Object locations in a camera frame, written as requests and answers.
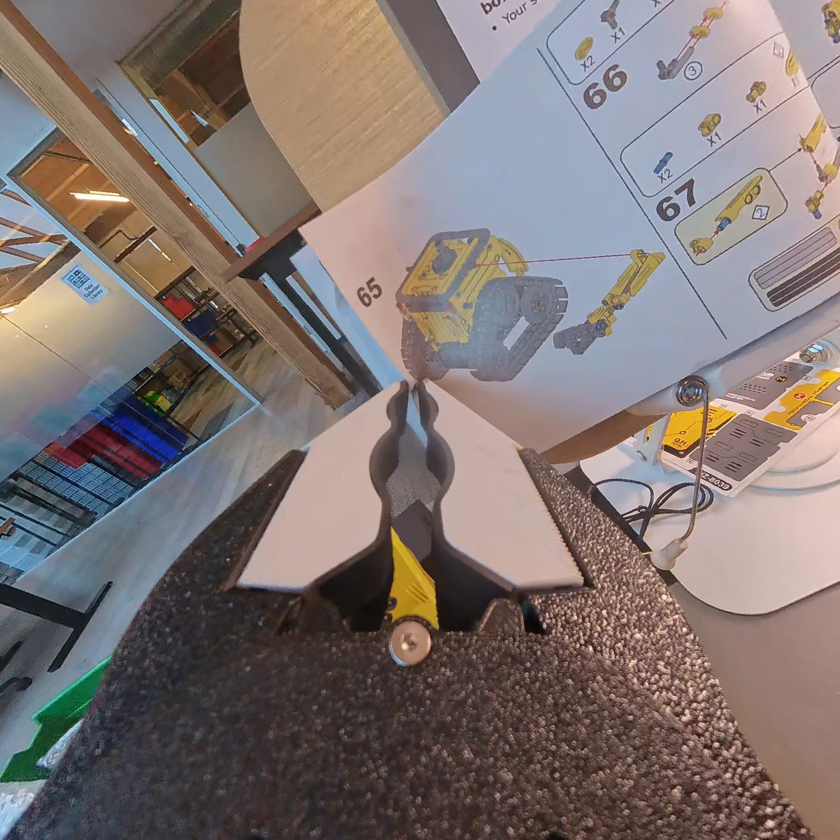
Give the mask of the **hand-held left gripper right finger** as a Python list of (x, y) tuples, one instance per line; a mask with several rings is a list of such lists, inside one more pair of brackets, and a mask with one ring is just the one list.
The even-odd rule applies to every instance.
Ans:
[(540, 628), (529, 599), (582, 591), (585, 568), (522, 448), (434, 383), (416, 396), (440, 485), (429, 559), (440, 626), (478, 628), (507, 602), (514, 627)]

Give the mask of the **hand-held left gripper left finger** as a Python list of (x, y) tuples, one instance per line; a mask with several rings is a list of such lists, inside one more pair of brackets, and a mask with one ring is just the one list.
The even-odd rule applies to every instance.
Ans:
[(350, 625), (382, 625), (393, 582), (386, 489), (406, 425), (409, 385), (390, 385), (315, 437), (236, 584), (330, 602)]

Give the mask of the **white metal book stand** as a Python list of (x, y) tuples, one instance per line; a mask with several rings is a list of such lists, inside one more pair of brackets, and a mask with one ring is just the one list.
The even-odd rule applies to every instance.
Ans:
[[(678, 386), (649, 396), (665, 346), (613, 352), (597, 377), (641, 385), (626, 409), (635, 437), (581, 463), (612, 506), (642, 516), (697, 476), (702, 412)], [(690, 594), (727, 613), (773, 613), (838, 583), (838, 310), (810, 311), (740, 350), (690, 371), (709, 387), (712, 435), (701, 478), (710, 508), (670, 569)]]

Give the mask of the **white instruction booklet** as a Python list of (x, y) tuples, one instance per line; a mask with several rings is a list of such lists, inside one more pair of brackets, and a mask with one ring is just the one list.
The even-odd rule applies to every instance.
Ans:
[(838, 326), (838, 2), (562, 2), (303, 228), (414, 381), (547, 449)]

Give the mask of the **white printed task poster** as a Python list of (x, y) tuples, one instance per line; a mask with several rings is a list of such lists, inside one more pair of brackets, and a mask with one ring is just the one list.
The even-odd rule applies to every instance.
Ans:
[(543, 68), (532, 32), (543, 35), (583, 2), (440, 1), (447, 24), (479, 79), (480, 97), (529, 89)]

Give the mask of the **grey rug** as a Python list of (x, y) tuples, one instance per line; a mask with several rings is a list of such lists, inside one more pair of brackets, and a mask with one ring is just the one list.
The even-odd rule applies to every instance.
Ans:
[(386, 490), (392, 506), (392, 519), (419, 502), (432, 510), (440, 491), (438, 480), (426, 469), (397, 469), (387, 480)]

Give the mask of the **yellow plastic bin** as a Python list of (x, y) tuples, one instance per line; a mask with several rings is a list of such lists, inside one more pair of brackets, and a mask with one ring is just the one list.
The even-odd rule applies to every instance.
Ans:
[(439, 629), (436, 588), (415, 554), (391, 529), (393, 581), (385, 614), (391, 623), (406, 618), (423, 620)]

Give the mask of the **storage shelves with bins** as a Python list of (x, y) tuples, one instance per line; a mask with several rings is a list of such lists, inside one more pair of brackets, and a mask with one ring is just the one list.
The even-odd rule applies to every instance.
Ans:
[(255, 403), (184, 342), (57, 441), (2, 467), (1, 581), (13, 584)]

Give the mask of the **yellow grey sticker sheet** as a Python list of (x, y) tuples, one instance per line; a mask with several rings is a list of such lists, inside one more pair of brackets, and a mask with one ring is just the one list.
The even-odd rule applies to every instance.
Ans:
[(733, 497), (838, 412), (838, 364), (780, 361), (710, 402), (701, 480)]

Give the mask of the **black table wooden top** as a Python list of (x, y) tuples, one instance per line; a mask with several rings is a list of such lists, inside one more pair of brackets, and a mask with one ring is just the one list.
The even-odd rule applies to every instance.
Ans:
[(281, 303), (288, 303), (291, 310), (301, 317), (301, 322), (332, 356), (341, 363), (353, 380), (369, 396), (374, 396), (382, 387), (367, 366), (351, 349), (350, 342), (330, 316), (326, 308), (317, 301), (307, 283), (297, 278), (297, 268), (291, 258), (301, 251), (305, 243), (296, 227), (286, 233), (277, 228), (252, 252), (242, 255), (224, 273), (226, 280), (243, 277), (261, 283)]

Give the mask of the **glass partition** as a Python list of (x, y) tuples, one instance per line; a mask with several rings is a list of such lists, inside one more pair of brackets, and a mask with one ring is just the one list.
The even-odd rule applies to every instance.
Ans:
[[(149, 308), (25, 194), (2, 180), (1, 483), (94, 406), (184, 342), (257, 405), (211, 347)], [(60, 279), (73, 265), (110, 289), (94, 304)]]

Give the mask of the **white paper sign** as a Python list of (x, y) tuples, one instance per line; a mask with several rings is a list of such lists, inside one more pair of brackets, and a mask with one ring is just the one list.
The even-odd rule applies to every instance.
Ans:
[(94, 304), (110, 293), (110, 289), (89, 275), (80, 265), (73, 265), (65, 270), (60, 279), (78, 296), (89, 304)]

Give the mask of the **green plastic bin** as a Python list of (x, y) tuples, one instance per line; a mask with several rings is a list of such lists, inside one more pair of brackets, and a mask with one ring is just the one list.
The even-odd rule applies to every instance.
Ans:
[(67, 745), (86, 716), (111, 656), (61, 691), (33, 717), (37, 732), (29, 746), (16, 752), (2, 771), (2, 783), (40, 781), (49, 777), (60, 761), (61, 744)]

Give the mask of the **wooden pillar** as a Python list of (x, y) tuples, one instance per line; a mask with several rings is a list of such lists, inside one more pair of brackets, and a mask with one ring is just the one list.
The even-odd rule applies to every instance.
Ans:
[(1, 67), (325, 403), (338, 408), (351, 399), (339, 369), (267, 289), (239, 276), (225, 278), (238, 258), (235, 250), (8, 1), (1, 2)]

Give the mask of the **arched woven divider panel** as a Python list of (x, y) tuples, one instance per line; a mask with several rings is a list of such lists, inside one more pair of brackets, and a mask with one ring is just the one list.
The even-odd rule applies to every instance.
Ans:
[(376, 1), (244, 1), (239, 47), (261, 122), (322, 211), (448, 115)]

